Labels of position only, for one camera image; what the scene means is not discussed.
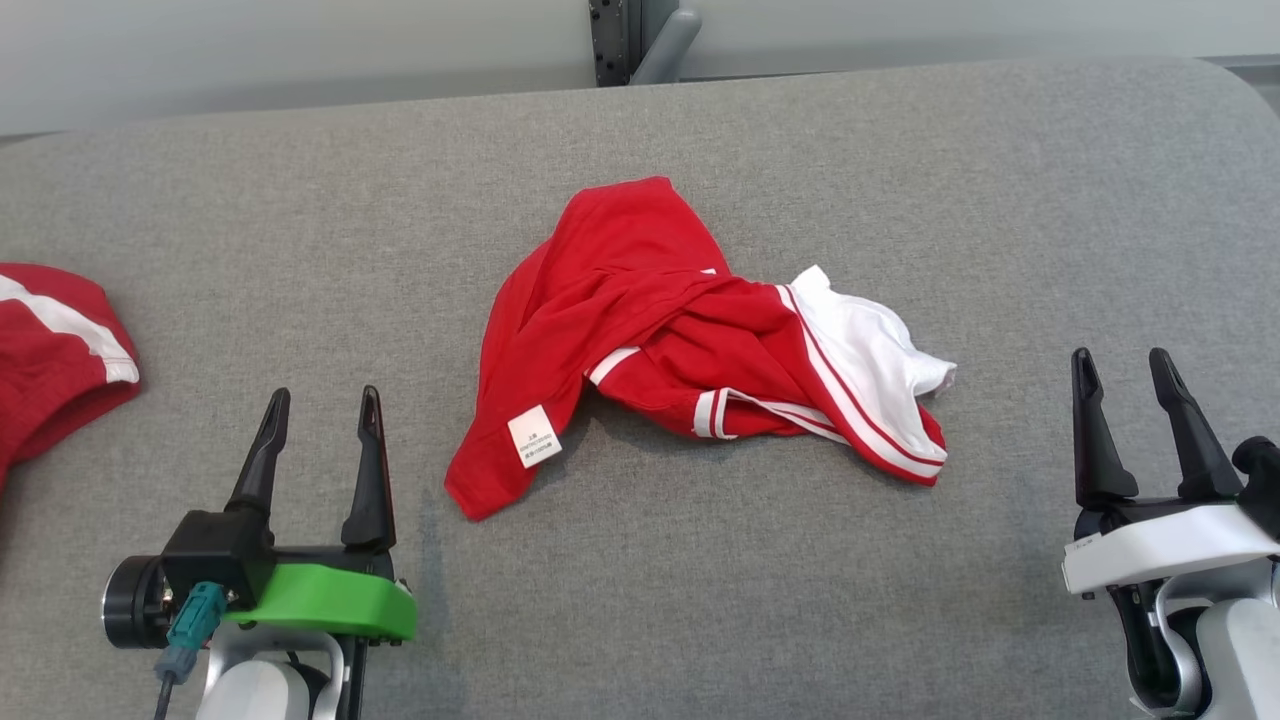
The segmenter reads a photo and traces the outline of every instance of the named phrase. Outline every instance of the green bracket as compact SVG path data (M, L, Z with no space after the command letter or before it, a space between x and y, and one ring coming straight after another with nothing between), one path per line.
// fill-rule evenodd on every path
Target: green bracket
M262 623L379 641L411 641L417 601L385 578L325 565L276 565L253 610L228 612L230 623Z

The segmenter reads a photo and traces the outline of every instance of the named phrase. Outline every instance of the cable connector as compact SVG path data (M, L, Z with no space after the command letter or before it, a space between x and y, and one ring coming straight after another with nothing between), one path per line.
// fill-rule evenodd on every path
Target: cable connector
M196 667L196 655L214 635L227 612L227 593L218 583L197 583L182 603L178 618L169 628L169 647L155 664L156 678L173 675L173 684L180 685Z

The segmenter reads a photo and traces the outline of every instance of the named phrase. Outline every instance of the white care label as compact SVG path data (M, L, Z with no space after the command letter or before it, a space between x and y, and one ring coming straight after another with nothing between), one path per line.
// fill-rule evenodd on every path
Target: white care label
M563 450L541 405L507 423L507 429L525 468L532 468Z

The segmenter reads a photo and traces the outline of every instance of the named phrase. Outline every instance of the gray fabric surface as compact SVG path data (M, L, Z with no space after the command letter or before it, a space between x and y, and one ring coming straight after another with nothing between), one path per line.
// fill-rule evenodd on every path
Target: gray fabric surface
M669 176L745 277L820 264L960 365L938 487L818 438L676 438L594 397L483 524L442 489L506 274L584 186ZM0 152L0 258L102 284L134 402L0 500L0 715L141 717L101 583L219 506L293 391L273 525L337 538L383 395L420 638L366 716L1117 717L1108 605L1066 594L1068 356L1148 493L1169 347L1231 447L1280 433L1280 124L1184 60L983 64L177 119ZM198 685L177 692L175 717Z

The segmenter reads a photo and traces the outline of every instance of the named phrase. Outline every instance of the red garment with white stripe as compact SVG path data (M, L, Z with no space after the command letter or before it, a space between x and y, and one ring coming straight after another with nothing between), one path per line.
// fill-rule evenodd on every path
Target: red garment with white stripe
M102 288L0 263L0 484L10 465L137 395L134 357Z
M675 433L810 432L932 486L946 446L915 396L954 369L817 266L787 286L732 275L664 178L586 190L498 292L476 418L445 487L472 520L520 498L536 465L525 468L508 423L540 406L558 436L584 377Z

